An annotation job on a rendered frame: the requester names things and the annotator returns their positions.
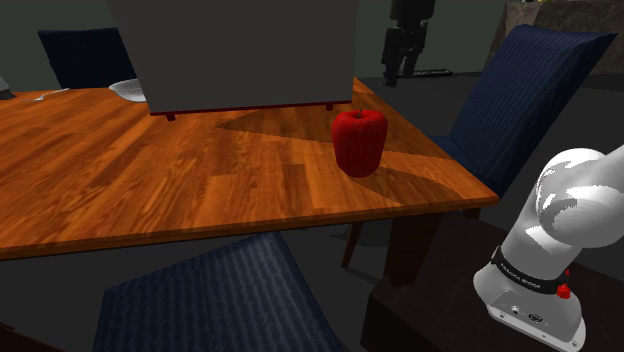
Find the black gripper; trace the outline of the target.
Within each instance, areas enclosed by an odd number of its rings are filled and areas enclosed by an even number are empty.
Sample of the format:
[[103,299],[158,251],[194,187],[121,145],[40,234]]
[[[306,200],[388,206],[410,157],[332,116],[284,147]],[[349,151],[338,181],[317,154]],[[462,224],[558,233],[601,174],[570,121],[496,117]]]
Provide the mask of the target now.
[[[398,27],[388,28],[385,34],[382,63],[385,65],[384,85],[394,88],[402,62],[401,28],[418,28],[423,20],[429,20],[434,14],[436,0],[391,0],[390,18],[397,21]],[[405,62],[402,70],[404,77],[414,75],[418,57],[424,50],[427,27],[421,27],[408,33],[405,44]]]

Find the red apple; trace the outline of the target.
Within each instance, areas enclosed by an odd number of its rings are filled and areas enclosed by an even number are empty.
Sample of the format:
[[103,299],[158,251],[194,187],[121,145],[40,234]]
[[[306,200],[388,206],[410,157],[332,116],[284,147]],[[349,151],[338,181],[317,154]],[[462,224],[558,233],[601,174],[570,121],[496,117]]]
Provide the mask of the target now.
[[348,176],[362,178],[380,165],[388,120],[376,110],[340,113],[332,123],[331,137],[338,167]]

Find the dark blue striped chair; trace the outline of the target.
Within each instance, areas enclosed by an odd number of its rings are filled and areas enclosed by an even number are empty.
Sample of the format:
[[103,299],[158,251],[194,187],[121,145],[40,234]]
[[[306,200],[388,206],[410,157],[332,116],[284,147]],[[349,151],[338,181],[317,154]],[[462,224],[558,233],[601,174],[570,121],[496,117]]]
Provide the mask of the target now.
[[252,235],[105,290],[93,352],[343,352],[283,236]]
[[515,26],[483,69],[450,131],[430,139],[504,198],[616,32]]
[[62,88],[106,88],[137,77],[116,27],[37,34]]

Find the large grey box, dark feet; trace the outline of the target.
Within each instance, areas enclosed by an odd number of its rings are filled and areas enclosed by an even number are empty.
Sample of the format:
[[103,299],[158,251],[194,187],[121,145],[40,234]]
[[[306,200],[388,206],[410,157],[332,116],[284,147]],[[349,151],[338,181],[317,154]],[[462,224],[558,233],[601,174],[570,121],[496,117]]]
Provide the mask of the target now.
[[106,0],[153,115],[348,103],[358,0]]

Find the dark robot stand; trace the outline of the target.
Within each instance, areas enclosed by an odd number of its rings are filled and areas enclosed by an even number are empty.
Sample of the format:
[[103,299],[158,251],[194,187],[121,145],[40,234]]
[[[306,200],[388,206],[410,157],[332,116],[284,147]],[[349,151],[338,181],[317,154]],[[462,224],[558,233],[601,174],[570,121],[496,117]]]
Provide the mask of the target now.
[[[556,352],[495,321],[473,287],[505,231],[446,214],[414,284],[383,278],[369,295],[361,344],[368,352]],[[624,352],[624,283],[574,263],[587,336],[580,352]]]

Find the white bowl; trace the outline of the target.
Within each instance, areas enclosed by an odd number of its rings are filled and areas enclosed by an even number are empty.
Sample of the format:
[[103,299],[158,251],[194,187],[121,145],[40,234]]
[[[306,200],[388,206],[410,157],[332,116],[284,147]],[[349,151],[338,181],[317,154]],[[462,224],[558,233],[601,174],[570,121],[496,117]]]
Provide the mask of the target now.
[[115,92],[119,97],[131,102],[142,103],[146,101],[137,78],[114,83],[109,86],[109,89]]

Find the brown wooden table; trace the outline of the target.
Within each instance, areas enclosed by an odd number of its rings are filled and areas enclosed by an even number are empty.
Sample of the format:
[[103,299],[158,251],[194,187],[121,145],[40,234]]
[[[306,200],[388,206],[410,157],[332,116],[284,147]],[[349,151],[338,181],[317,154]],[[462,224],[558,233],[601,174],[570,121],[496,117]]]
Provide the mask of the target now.
[[379,168],[337,166],[342,105],[154,116],[106,88],[0,100],[0,260],[391,219],[384,271],[415,280],[442,215],[497,195],[360,81]]

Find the silver spoon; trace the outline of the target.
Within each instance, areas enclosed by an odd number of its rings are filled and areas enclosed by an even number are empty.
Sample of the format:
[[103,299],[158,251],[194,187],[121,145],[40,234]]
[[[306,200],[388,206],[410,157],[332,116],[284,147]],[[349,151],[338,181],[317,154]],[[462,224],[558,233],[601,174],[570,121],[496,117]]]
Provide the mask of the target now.
[[27,99],[27,100],[22,100],[22,102],[37,102],[37,101],[42,101],[44,100],[47,96],[50,95],[54,95],[54,94],[58,94],[61,92],[65,92],[65,91],[69,91],[71,90],[71,88],[63,88],[60,90],[55,90],[55,91],[50,91],[50,92],[46,92],[44,94],[41,94],[40,96],[38,96],[37,98],[33,98],[33,99]]

